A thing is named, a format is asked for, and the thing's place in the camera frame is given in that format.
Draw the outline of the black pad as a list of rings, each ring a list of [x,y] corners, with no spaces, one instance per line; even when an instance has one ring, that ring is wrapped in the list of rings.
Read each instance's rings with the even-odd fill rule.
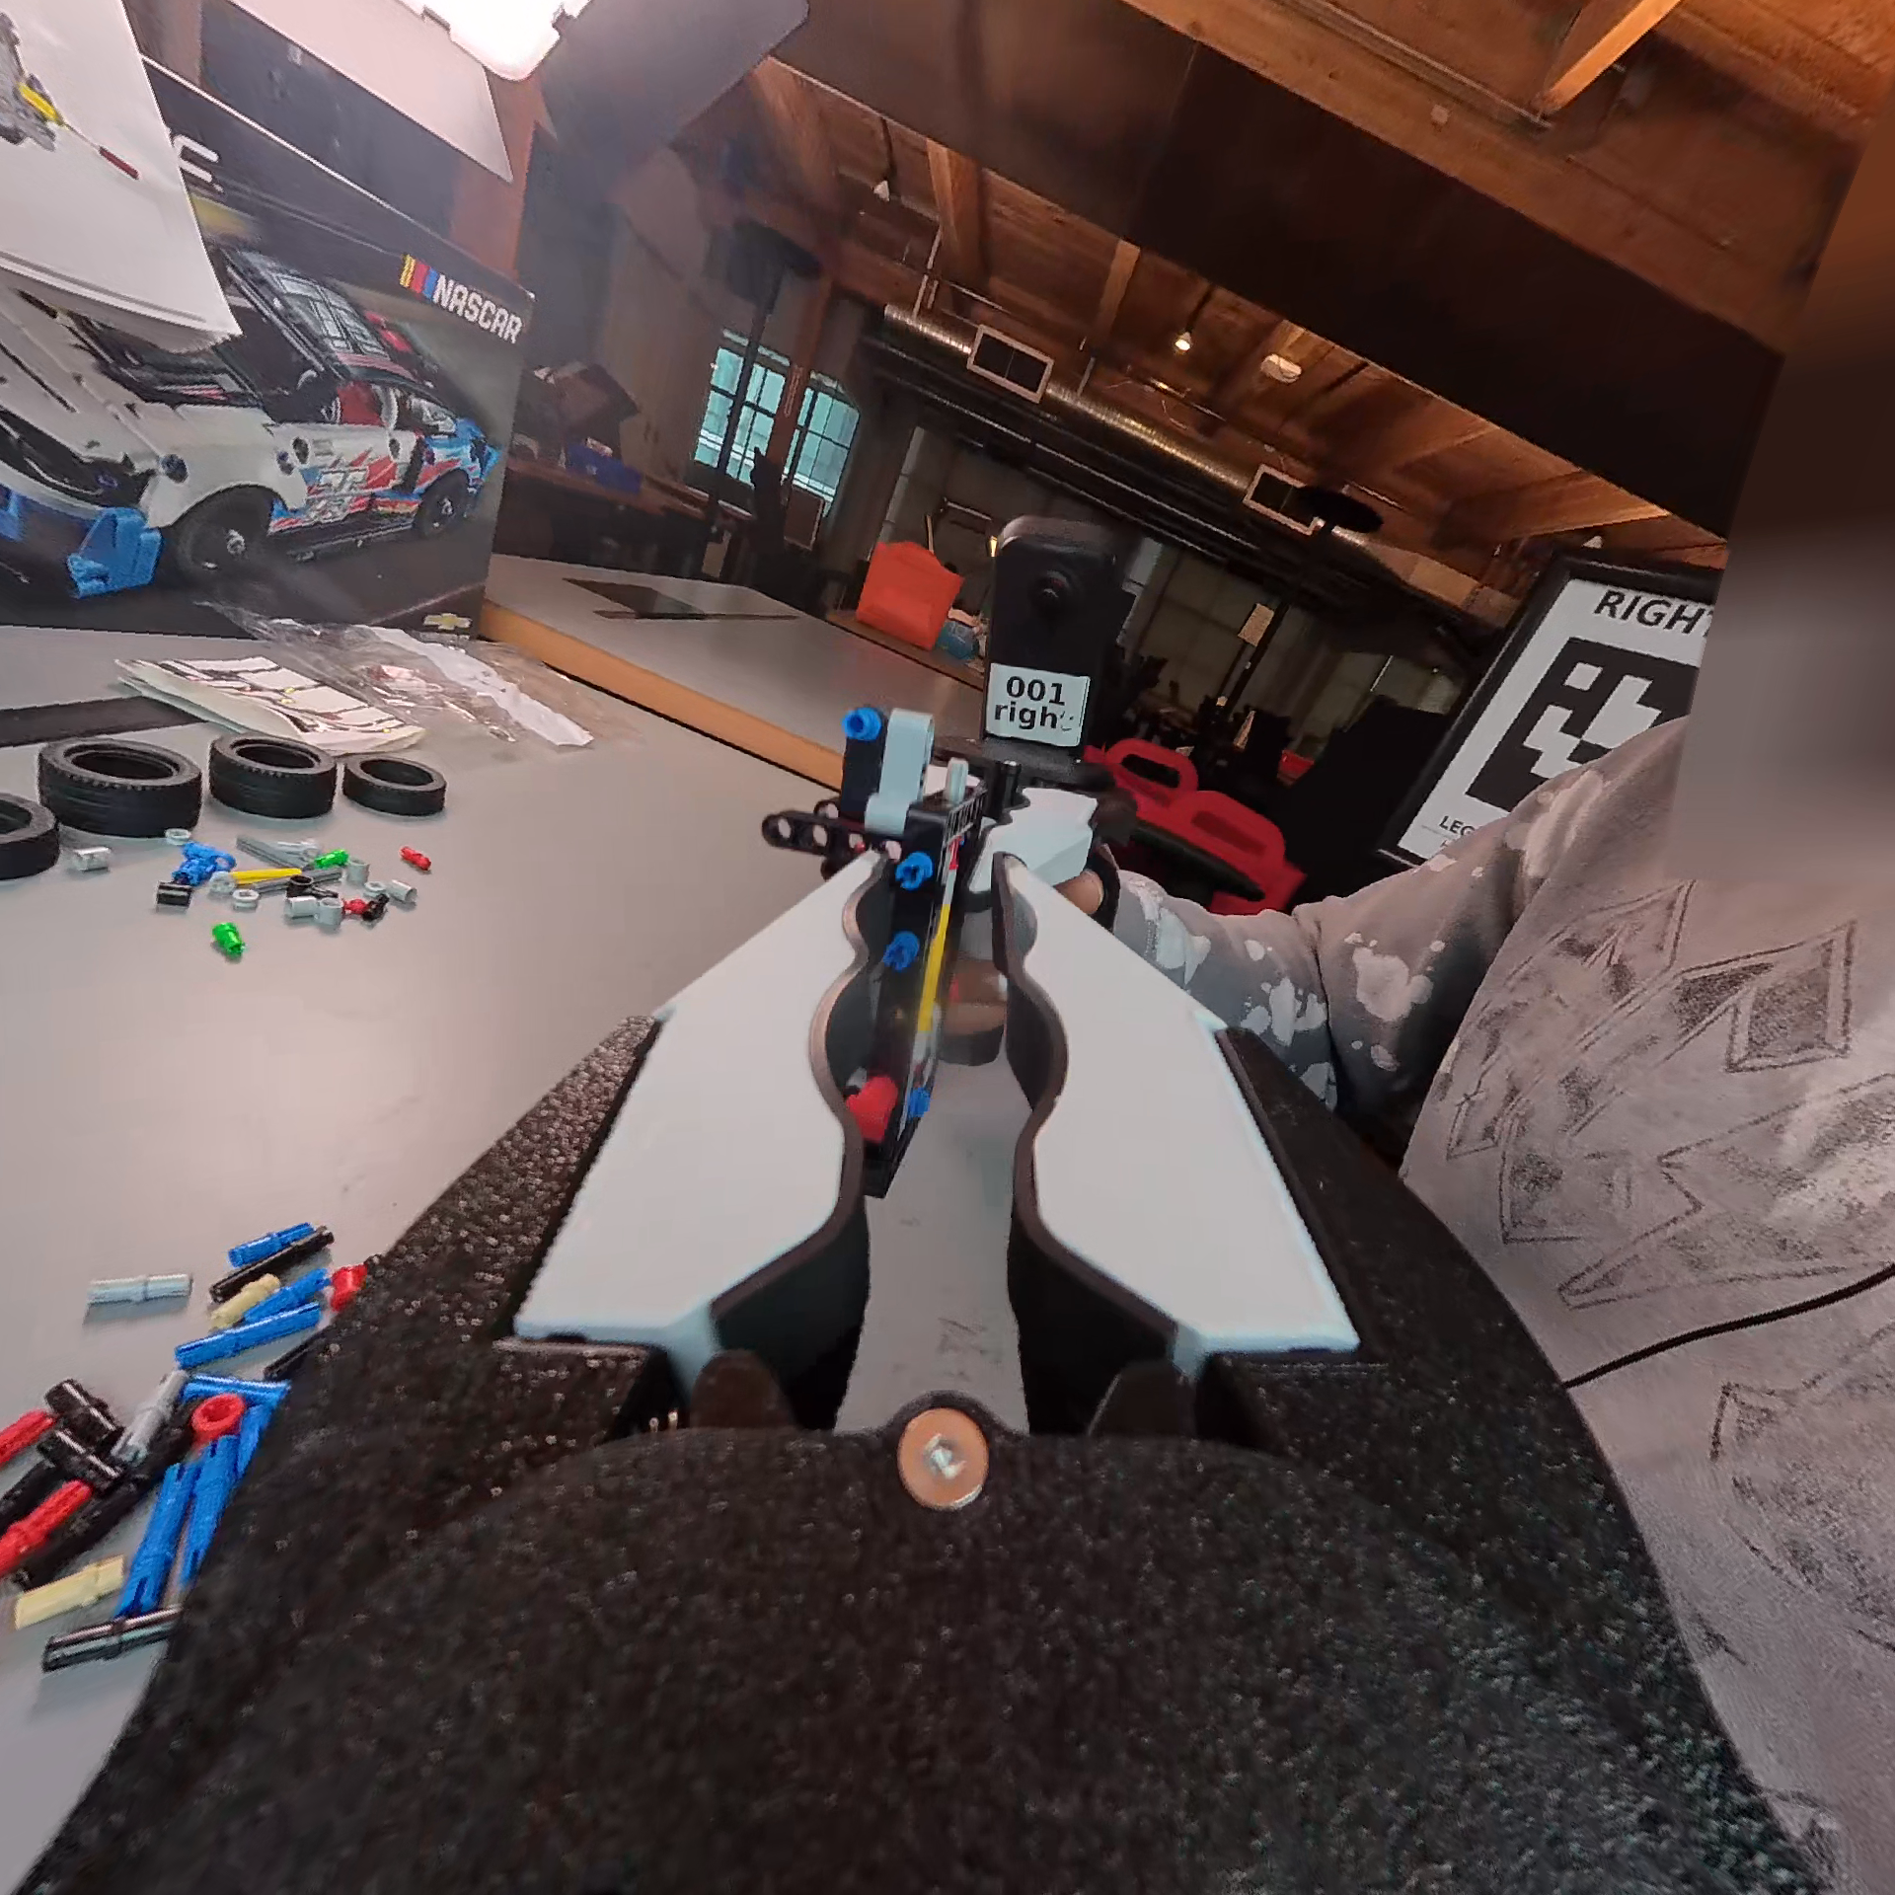
[[[684,580],[658,580],[654,576],[631,580],[580,578],[566,582],[590,596],[593,609],[612,621],[646,621],[665,625],[700,625],[741,621],[752,615],[752,596],[725,585],[700,585]]]

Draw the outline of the white instruction booklet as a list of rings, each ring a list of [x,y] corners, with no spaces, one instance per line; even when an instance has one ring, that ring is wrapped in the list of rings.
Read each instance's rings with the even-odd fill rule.
[[[117,1],[3,5],[3,271],[157,347],[238,331]]]

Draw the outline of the person's grey patterned hoodie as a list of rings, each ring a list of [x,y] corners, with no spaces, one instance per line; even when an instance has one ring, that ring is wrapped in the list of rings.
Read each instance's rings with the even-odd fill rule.
[[[1890,1264],[1890,911],[1622,886],[1507,955],[1413,1179],[1561,1381]],[[1828,1891],[1890,1891],[1890,1285],[1573,1390]]]

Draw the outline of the red chair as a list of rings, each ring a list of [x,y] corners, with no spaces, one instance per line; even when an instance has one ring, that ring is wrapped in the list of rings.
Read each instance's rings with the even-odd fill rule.
[[[1089,748],[1134,805],[1121,863],[1220,915],[1290,911],[1305,870],[1282,831],[1246,803],[1200,785],[1192,756],[1146,739]]]

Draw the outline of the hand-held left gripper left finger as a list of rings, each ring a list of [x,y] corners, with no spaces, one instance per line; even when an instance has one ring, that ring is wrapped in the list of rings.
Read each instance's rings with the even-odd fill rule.
[[[512,1314],[520,1340],[644,1345],[703,1372],[726,1349],[821,1354],[861,1317],[866,1272],[843,1264],[835,1314],[738,1337],[767,1278],[816,1264],[861,1199],[821,1026],[865,969],[851,911],[883,870],[855,860],[662,1007]]]

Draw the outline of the sticker sheet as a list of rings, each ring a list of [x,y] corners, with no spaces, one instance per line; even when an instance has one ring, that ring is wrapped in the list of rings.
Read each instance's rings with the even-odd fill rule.
[[[424,739],[419,726],[271,657],[117,658],[116,669],[142,696],[332,757],[409,750]]]

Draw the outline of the multicoloured lego assembly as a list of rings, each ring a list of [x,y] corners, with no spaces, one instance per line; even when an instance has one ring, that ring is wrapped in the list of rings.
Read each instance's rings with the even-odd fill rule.
[[[937,764],[932,718],[857,706],[842,720],[840,791],[811,811],[764,817],[769,846],[813,854],[843,891],[851,966],[814,1016],[814,1072],[842,1106],[861,1187],[883,1197],[941,1088],[944,1012],[961,921],[998,791],[1020,774],[983,741]]]

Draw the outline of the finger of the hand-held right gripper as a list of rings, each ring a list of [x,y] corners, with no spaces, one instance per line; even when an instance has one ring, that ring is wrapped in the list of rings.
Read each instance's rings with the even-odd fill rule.
[[[1085,872],[1099,798],[1073,790],[1026,790],[1001,822],[985,826],[985,891],[992,863],[1015,860],[1053,889]]]

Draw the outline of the person's right hand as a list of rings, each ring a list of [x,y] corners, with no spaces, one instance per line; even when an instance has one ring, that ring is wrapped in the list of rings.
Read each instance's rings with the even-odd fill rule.
[[[1113,932],[1121,906],[1121,867],[1100,843],[1088,863],[1058,884],[1058,894]],[[998,961],[990,896],[970,896],[958,932],[950,1000],[944,1012],[941,1056],[982,1064],[1000,1056],[1006,1031],[1009,981]]]

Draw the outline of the pile of small lego pins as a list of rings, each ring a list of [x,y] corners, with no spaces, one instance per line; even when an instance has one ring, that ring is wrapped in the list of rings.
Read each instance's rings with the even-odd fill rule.
[[[382,1256],[320,1222],[229,1252],[157,1383],[112,1406],[75,1378],[4,1423],[4,1638],[70,1674],[162,1651],[296,1376]]]

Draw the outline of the orange bag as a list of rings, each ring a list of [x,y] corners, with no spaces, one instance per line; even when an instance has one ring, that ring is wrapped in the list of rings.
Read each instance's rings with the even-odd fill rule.
[[[869,555],[855,617],[896,642],[932,651],[956,606],[958,572],[928,545],[885,538]]]

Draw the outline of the grey table with wooden edge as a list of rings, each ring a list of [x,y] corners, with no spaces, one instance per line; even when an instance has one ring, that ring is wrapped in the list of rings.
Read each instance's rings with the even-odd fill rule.
[[[878,642],[852,625],[747,586],[752,615],[646,622],[597,615],[566,578],[658,578],[558,559],[495,555],[480,634],[546,667],[828,790],[840,788],[842,720],[857,706],[913,708],[944,739],[979,734],[976,679],[932,653]]]

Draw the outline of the person's right forearm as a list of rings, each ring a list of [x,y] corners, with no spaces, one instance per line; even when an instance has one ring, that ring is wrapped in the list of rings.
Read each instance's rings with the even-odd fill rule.
[[[1116,894],[1089,876],[1068,896],[1328,1107],[1410,1122],[1505,957],[1651,881],[1687,726],[1560,775],[1419,868],[1293,911],[1219,915],[1125,868]]]

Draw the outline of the window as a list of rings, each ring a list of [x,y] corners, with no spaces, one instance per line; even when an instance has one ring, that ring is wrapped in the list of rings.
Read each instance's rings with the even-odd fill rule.
[[[725,465],[726,476],[741,484],[752,483],[754,462],[789,410],[789,361],[759,347],[747,377],[741,377],[747,359],[747,338],[726,330],[709,373],[693,455],[694,470],[709,473]],[[780,458],[785,483],[813,493],[821,510],[832,508],[860,426],[861,412],[840,380],[814,374],[799,396]]]

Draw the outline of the black desk mat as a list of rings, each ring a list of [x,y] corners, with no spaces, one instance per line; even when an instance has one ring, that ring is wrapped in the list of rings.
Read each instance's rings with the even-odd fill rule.
[[[3,708],[3,748],[128,735],[179,722],[173,710],[137,694],[7,706]]]

